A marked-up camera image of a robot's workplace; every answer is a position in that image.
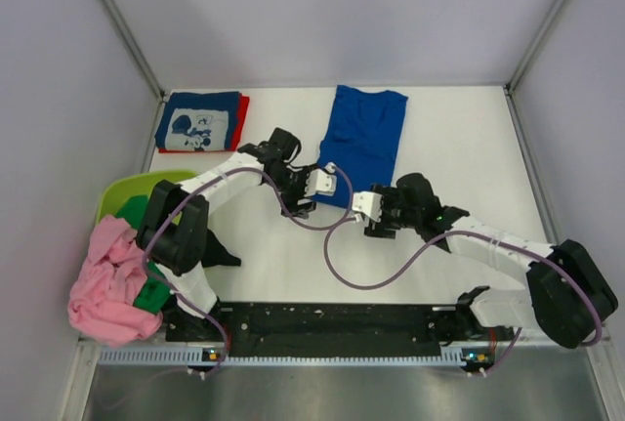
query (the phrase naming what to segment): green cloth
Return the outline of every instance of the green cloth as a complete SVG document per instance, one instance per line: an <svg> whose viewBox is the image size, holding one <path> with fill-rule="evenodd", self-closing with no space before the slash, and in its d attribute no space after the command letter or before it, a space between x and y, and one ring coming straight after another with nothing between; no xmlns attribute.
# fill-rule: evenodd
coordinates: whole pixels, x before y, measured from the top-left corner
<svg viewBox="0 0 625 421"><path fill-rule="evenodd" d="M115 217L126 220L126 222L130 224L131 228L137 230L141 225L142 219L144 218L148 201L149 198L146 195L132 196L124 203L121 209L117 211ZM154 274L165 278L154 262L148 262L147 268ZM146 284L144 284L144 287L141 288L139 295L135 299L135 302L133 302L133 306L152 314L158 314L165 305L167 299L169 299L169 296L169 287L160 282L158 279L148 276Z"/></svg>

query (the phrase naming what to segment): white table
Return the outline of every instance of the white table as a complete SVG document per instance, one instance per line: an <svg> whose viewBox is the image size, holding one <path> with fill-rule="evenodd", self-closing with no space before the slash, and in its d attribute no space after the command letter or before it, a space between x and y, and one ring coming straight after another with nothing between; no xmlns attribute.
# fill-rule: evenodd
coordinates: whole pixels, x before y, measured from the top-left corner
<svg viewBox="0 0 625 421"><path fill-rule="evenodd" d="M389 89L366 88L367 91ZM421 172L443 204L469 210L493 227L545 240L512 119L501 87L390 88L409 97L395 180ZM312 163L325 135L335 88L244 89L250 96L243 143L266 140L279 126L302 141L296 163ZM150 170L203 172L228 153L155 153ZM330 224L337 208L317 205L311 224ZM338 282L323 261L324 232L296 227L279 213L268 187L249 190L211 215L210 227L240 269L207 271L222 300L340 303L454 303L475 286L518 288L486 265L431 249L399 280L376 291ZM378 282L393 274L423 244L411 231L396 240L368 238L347 225L331 243L333 263L347 279Z"/></svg>

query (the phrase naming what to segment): gray wall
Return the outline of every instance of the gray wall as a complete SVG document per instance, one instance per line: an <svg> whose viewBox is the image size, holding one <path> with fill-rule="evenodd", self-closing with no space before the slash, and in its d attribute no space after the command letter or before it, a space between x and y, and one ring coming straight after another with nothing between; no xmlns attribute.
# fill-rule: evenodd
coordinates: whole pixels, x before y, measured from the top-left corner
<svg viewBox="0 0 625 421"><path fill-rule="evenodd" d="M166 88L507 82L553 0L116 0Z"/></svg>
<svg viewBox="0 0 625 421"><path fill-rule="evenodd" d="M0 0L0 418L50 420L97 201L138 169L155 101L97 0Z"/></svg>
<svg viewBox="0 0 625 421"><path fill-rule="evenodd" d="M572 0L517 97L561 230L587 245L623 305L624 3ZM625 311L609 323L623 359Z"/></svg>

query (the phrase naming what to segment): pink towel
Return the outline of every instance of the pink towel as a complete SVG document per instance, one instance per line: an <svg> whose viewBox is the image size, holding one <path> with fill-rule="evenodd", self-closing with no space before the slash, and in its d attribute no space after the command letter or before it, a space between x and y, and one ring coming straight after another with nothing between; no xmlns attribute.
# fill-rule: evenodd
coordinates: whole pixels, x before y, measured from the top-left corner
<svg viewBox="0 0 625 421"><path fill-rule="evenodd" d="M147 338L162 320L161 314L133 307L147 280L135 235L123 219L105 216L91 234L87 259L69 293L71 325L111 347Z"/></svg>

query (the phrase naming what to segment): lime green laundry basket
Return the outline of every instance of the lime green laundry basket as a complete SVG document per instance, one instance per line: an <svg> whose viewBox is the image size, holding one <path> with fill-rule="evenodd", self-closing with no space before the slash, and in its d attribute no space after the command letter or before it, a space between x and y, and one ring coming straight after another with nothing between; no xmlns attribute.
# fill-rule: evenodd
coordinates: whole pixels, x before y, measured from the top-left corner
<svg viewBox="0 0 625 421"><path fill-rule="evenodd" d="M168 180L177 183L196 175L192 170L163 170L118 180L104 191L96 220L99 222L104 216L110 214L125 219L133 229L137 229L146 211L152 189L158 182ZM162 276L153 262L149 262L147 267L153 273ZM146 284L133 302L133 306L157 314L167 299L169 299L169 288L157 279L148 277Z"/></svg>

